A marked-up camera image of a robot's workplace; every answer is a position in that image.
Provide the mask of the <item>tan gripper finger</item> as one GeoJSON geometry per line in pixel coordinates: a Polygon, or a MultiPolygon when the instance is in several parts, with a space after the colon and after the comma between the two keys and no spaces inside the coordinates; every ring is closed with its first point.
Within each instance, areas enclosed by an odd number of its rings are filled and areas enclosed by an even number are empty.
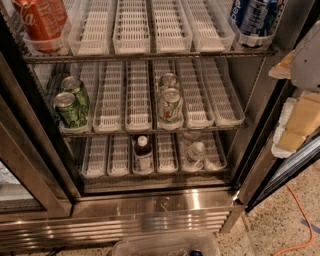
{"type": "Polygon", "coordinates": [[[268,75],[275,79],[290,79],[293,56],[294,51],[289,52],[278,64],[269,70],[268,75]]]}
{"type": "Polygon", "coordinates": [[[283,105],[273,136],[272,154],[288,158],[320,126],[320,94],[289,97],[283,105]]]}

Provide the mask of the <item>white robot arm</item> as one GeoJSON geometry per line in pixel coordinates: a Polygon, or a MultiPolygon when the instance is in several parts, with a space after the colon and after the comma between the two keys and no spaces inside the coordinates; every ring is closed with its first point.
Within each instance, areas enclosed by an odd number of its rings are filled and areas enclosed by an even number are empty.
{"type": "Polygon", "coordinates": [[[271,152],[288,158],[320,125],[320,21],[285,58],[269,71],[276,79],[288,79],[303,90],[298,98],[284,103],[273,136],[271,152]]]}

